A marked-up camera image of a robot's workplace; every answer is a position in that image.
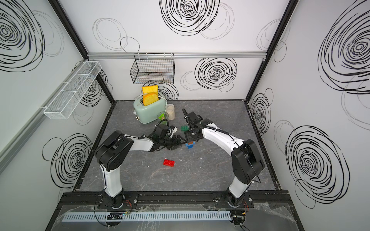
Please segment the clear glass with green packets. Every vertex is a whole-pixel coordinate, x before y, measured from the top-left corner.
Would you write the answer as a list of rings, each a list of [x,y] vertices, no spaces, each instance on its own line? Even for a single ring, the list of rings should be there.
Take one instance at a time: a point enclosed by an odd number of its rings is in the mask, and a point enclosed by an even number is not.
[[[168,115],[167,115],[166,112],[160,112],[158,114],[158,123],[157,123],[157,125],[162,125],[162,124],[167,125],[167,126],[169,125]]]

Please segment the mint green toaster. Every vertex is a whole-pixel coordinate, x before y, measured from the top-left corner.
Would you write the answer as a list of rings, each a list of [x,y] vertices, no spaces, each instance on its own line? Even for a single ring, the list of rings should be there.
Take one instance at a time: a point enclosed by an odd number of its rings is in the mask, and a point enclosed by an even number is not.
[[[148,124],[159,118],[160,115],[164,114],[166,111],[167,100],[159,93],[159,100],[144,106],[143,94],[135,98],[134,101],[134,114],[136,119],[142,124]]]

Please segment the black front rail frame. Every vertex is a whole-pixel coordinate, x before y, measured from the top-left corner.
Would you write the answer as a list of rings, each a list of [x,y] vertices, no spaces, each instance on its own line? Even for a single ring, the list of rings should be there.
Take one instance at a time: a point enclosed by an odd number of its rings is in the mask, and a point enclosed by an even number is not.
[[[63,205],[96,205],[99,209],[137,209],[144,205],[204,204],[215,208],[253,208],[255,203],[289,203],[288,191],[248,191],[234,198],[228,191],[125,191],[115,197],[101,192],[64,193],[58,203]]]

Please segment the rear yellow toast slice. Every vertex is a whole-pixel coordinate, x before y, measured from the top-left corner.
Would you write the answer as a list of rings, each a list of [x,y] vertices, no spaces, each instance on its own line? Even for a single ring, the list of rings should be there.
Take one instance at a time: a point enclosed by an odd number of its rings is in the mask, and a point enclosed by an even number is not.
[[[143,94],[151,94],[151,93],[158,94],[158,85],[143,86],[142,93]]]

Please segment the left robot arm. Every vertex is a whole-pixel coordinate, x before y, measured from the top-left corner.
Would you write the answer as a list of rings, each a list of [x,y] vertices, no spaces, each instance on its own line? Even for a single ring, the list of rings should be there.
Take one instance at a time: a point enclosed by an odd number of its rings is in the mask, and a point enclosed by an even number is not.
[[[110,207],[120,209],[125,202],[120,167],[129,152],[155,152],[164,148],[175,150],[187,143],[184,137],[175,132],[173,126],[157,126],[151,134],[139,137],[115,131],[98,147],[95,157],[103,173],[103,198]]]

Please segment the beige speckled cup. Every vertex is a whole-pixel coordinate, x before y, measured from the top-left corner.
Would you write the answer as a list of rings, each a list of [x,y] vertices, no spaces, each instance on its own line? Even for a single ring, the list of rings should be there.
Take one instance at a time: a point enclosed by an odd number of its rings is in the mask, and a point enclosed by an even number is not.
[[[167,104],[165,112],[168,120],[175,120],[175,106],[173,104]]]

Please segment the light blue long lego brick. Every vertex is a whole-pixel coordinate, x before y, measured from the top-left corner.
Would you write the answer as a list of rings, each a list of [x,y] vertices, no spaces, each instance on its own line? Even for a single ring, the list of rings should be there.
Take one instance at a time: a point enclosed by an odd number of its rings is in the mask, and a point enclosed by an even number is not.
[[[186,147],[188,149],[193,148],[194,147],[194,143],[186,143]]]

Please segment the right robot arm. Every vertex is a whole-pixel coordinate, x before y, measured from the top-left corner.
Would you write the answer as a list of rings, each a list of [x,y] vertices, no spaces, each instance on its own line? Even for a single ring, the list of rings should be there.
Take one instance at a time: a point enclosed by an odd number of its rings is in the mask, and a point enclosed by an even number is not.
[[[242,204],[252,182],[261,182],[259,174],[265,168],[265,164],[257,145],[251,139],[242,140],[231,135],[195,112],[188,113],[183,109],[183,113],[188,124],[188,130],[185,131],[188,143],[206,139],[222,148],[231,157],[235,177],[227,189],[226,198],[230,206],[238,207]]]

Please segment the front orange toast slice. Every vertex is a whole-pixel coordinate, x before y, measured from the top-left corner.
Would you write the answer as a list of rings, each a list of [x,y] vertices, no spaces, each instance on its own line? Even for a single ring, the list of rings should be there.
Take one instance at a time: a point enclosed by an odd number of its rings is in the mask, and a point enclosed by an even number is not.
[[[155,92],[151,92],[148,94],[143,95],[143,105],[148,106],[151,105],[159,100],[158,94]]]

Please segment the white mesh wall shelf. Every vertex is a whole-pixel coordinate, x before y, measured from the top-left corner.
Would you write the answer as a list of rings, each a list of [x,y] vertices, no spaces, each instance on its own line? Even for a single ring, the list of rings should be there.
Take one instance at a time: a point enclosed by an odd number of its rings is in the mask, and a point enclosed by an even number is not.
[[[88,108],[96,106],[102,98],[102,88],[96,80],[101,70],[98,61],[79,64],[68,82],[47,105],[44,115],[49,119],[68,119],[79,105]]]

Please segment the red long lego brick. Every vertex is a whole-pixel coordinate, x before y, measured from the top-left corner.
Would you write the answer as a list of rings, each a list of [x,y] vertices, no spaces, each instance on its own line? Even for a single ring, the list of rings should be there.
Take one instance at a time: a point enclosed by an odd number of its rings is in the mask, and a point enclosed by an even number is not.
[[[163,161],[163,165],[164,165],[164,166],[168,166],[168,167],[174,167],[175,162],[174,162],[173,160],[164,159],[164,161]]]

